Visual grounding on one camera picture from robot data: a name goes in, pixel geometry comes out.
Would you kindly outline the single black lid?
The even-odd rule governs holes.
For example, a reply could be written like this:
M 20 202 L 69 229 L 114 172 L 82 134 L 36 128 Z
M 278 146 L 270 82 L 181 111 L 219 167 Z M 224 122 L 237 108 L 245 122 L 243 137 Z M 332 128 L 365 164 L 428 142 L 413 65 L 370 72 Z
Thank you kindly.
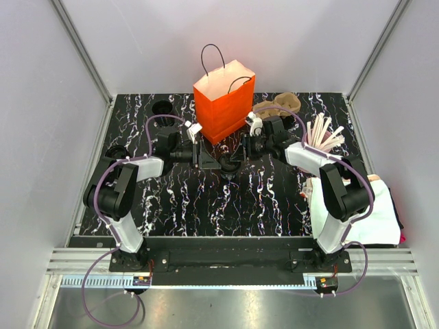
M 236 173 L 241 167 L 241 163 L 239 161 L 232 161 L 230 157 L 230 153 L 225 153 L 222 154 L 218 159 L 218 162 L 221 165 L 221 171 L 223 173 Z

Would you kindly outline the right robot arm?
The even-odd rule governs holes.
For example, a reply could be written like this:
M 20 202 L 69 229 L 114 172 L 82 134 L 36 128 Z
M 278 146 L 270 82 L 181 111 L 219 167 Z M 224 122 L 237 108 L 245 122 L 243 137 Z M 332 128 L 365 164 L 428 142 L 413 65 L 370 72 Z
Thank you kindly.
M 295 141 L 280 117 L 260 119 L 251 112 L 245 119 L 250 131 L 230 157 L 231 162 L 258 160 L 269 154 L 282 163 L 298 167 L 320 179 L 324 206 L 328 212 L 322 231 L 315 238 L 309 262 L 318 271 L 336 263 L 354 223 L 371 215 L 375 194 L 361 160 L 341 158 Z

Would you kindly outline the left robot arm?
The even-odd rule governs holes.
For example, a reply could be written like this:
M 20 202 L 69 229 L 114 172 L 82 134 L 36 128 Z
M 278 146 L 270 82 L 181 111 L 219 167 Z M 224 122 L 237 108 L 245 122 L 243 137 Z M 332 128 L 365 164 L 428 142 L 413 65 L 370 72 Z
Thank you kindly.
M 111 231 L 117 251 L 133 271 L 143 270 L 148 262 L 146 242 L 131 213 L 137 183 L 168 174 L 176 163 L 201 170 L 221 169 L 198 137 L 184 140 L 168 127 L 158 134 L 151 156 L 101 157 L 84 192 L 83 204 Z

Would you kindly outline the single black cup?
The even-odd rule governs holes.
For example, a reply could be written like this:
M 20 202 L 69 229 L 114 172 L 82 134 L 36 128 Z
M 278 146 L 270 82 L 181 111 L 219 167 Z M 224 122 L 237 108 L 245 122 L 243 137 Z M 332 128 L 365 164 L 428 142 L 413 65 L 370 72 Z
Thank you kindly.
M 225 180 L 233 180 L 236 177 L 236 173 L 221 171 L 220 175 Z

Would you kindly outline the stack of black cups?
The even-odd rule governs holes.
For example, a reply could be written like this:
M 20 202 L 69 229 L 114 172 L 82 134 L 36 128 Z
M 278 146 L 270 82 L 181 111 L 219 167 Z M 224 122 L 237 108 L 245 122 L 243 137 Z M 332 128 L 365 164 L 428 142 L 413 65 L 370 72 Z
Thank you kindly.
M 152 113 L 156 115 L 154 120 L 160 127 L 173 126 L 175 119 L 173 117 L 164 117 L 164 114 L 175 115 L 173 105 L 170 101 L 160 100 L 152 106 Z

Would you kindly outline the orange paper bag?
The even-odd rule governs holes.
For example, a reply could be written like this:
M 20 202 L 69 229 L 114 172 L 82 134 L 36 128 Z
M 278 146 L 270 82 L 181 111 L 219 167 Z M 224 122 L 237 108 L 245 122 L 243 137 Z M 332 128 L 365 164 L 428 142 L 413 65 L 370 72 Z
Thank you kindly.
M 201 133 L 216 145 L 245 125 L 252 110 L 256 74 L 232 60 L 204 75 L 193 85 L 195 115 Z

